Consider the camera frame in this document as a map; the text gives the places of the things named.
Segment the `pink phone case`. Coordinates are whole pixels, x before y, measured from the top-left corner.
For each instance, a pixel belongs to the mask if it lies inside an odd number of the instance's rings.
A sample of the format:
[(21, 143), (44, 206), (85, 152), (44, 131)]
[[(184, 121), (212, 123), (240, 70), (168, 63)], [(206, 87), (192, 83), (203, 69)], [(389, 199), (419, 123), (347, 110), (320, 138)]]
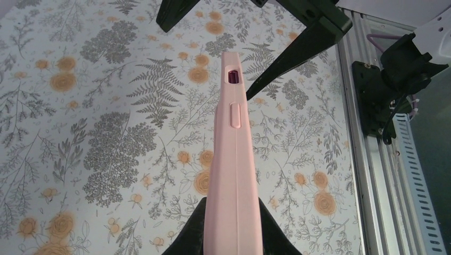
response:
[[(238, 84), (228, 82), (232, 70), (239, 73)], [(214, 157), (206, 197), (204, 254), (263, 254), (252, 135), (238, 53), (222, 53), (220, 79)]]

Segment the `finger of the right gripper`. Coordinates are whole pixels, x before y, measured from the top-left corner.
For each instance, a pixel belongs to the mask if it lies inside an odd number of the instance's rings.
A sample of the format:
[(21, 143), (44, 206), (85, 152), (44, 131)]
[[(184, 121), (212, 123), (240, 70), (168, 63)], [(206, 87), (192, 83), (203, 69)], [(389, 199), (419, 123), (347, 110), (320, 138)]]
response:
[(199, 0), (162, 0), (156, 23), (164, 32), (169, 32), (198, 2)]

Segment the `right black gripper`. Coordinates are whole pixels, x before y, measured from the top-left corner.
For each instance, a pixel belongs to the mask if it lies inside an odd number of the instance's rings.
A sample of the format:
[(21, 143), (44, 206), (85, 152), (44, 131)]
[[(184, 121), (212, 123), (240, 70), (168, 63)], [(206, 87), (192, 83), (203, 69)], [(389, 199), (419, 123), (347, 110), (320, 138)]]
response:
[(350, 18), (340, 15), (336, 7), (338, 1), (277, 0), (270, 3), (283, 7), (307, 26), (253, 82), (246, 92), (247, 100), (251, 100), (276, 78), (337, 44), (352, 27)]

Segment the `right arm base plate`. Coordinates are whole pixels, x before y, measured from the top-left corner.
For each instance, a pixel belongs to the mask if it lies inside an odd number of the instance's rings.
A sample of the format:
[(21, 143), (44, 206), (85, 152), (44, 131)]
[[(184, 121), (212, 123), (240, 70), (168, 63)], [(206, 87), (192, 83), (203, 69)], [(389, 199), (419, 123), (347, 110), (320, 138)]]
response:
[(390, 103), (397, 93), (386, 85), (377, 66), (354, 61), (351, 67), (363, 134), (392, 144), (396, 132)]

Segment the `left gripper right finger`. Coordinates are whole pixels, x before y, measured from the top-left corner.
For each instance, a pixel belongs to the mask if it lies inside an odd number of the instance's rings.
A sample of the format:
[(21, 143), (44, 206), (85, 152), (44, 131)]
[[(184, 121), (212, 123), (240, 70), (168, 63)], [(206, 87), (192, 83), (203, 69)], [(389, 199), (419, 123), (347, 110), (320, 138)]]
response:
[(264, 255), (302, 255), (289, 241), (276, 220), (259, 198), (263, 254)]

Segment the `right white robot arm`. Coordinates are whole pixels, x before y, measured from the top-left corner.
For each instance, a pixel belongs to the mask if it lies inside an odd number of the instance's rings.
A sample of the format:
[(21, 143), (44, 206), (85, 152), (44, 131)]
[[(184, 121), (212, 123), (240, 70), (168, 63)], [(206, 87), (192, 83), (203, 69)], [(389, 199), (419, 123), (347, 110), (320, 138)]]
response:
[[(336, 1), (281, 1), (281, 6), (303, 23), (305, 30), (253, 82), (248, 90), (238, 89), (243, 73), (238, 55), (222, 54), (220, 102), (216, 120), (247, 118), (247, 102), (279, 76), (301, 66), (329, 49), (352, 28), (352, 22), (336, 5)], [(382, 70), (363, 69), (361, 62), (352, 64), (357, 100), (362, 117), (372, 119), (388, 110), (397, 101), (398, 112), (408, 95), (424, 89), (431, 79), (448, 68), (446, 29), (442, 23), (450, 17), (446, 10), (436, 19), (400, 37), (382, 53)]]

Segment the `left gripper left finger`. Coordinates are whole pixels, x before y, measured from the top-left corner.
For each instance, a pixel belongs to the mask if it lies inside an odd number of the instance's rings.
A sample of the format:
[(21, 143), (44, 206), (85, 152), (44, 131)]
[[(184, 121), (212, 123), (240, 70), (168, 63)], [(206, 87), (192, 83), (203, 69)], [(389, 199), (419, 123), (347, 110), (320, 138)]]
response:
[(181, 232), (162, 255), (203, 255), (206, 197), (202, 198)]

